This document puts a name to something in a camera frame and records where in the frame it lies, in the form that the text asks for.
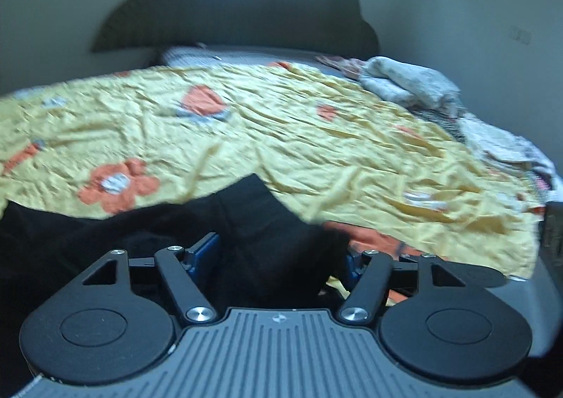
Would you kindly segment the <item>black pants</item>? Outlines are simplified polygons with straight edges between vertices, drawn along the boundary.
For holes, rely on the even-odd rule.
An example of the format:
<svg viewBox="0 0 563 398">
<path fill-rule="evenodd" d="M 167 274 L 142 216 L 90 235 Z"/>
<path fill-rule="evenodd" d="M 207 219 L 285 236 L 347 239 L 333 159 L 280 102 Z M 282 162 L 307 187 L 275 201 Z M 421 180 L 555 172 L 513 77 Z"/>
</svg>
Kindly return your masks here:
<svg viewBox="0 0 563 398">
<path fill-rule="evenodd" d="M 181 205 L 96 220 L 9 203 L 1 219 L 1 393 L 31 378 L 19 347 L 25 318 L 105 253 L 148 258 L 190 248 L 208 233 L 220 250 L 202 293 L 217 310 L 312 307 L 346 257 L 348 235 L 305 223 L 256 175 Z"/>
</svg>

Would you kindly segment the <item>yellow floral bedspread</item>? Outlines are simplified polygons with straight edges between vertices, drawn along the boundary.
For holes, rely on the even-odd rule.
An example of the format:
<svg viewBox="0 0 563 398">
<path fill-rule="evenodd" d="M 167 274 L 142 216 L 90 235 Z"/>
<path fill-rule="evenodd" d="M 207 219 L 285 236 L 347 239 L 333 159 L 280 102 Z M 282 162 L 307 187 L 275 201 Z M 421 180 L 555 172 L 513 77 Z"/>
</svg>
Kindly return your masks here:
<svg viewBox="0 0 563 398">
<path fill-rule="evenodd" d="M 215 305 L 292 305 L 343 256 L 323 222 L 529 278 L 536 209 L 525 177 L 298 64 L 122 71 L 1 101 L 4 305 L 42 303 L 110 249 L 210 231 Z"/>
</svg>

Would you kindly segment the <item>crumpled white floral blanket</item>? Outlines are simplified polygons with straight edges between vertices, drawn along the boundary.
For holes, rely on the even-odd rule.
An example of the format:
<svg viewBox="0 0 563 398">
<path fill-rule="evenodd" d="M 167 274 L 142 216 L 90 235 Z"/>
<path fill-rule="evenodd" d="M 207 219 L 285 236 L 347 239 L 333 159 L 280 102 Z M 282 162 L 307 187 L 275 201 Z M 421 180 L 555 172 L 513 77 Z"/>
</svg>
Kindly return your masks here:
<svg viewBox="0 0 563 398">
<path fill-rule="evenodd" d="M 380 99 L 439 125 L 493 168 L 513 175 L 532 175 L 544 200 L 562 200 L 562 179 L 555 164 L 528 139 L 469 112 L 461 102 L 461 89 L 440 71 L 383 56 L 362 61 L 320 55 L 317 60 L 359 82 Z"/>
</svg>

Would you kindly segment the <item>grey striped pillow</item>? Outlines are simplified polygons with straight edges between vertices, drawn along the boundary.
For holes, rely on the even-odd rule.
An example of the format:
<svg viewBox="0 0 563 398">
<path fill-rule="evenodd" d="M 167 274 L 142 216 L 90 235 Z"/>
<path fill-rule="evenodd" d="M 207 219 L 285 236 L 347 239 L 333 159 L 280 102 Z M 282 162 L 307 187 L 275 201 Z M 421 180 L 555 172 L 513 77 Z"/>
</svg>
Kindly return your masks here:
<svg viewBox="0 0 563 398">
<path fill-rule="evenodd" d="M 344 78 L 339 70 L 319 62 L 319 54 L 307 50 L 281 49 L 280 47 L 247 46 L 196 46 L 168 47 L 157 55 L 156 65 L 182 68 L 183 66 L 268 65 L 274 62 L 287 62 L 312 66 L 323 74 Z"/>
</svg>

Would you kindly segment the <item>dark upholstered headboard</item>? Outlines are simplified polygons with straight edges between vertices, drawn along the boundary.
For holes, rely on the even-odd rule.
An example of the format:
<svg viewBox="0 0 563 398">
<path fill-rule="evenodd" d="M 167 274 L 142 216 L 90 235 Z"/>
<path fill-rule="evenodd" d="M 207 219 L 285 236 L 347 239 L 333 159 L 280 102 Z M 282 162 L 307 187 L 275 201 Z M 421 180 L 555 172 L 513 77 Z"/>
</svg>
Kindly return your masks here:
<svg viewBox="0 0 563 398">
<path fill-rule="evenodd" d="M 368 59 L 380 53 L 359 0 L 125 0 L 94 52 L 133 47 L 280 47 Z"/>
</svg>

